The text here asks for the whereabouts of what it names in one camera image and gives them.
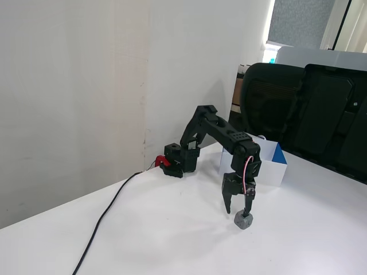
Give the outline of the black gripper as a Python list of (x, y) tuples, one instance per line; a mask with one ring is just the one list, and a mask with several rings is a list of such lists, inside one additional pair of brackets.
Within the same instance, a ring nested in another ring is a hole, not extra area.
[(256, 182), (254, 179), (243, 179), (235, 172), (225, 173), (222, 180), (222, 197), (227, 214), (231, 213), (231, 200), (233, 195), (245, 195), (244, 214), (250, 214), (252, 202), (256, 195)]

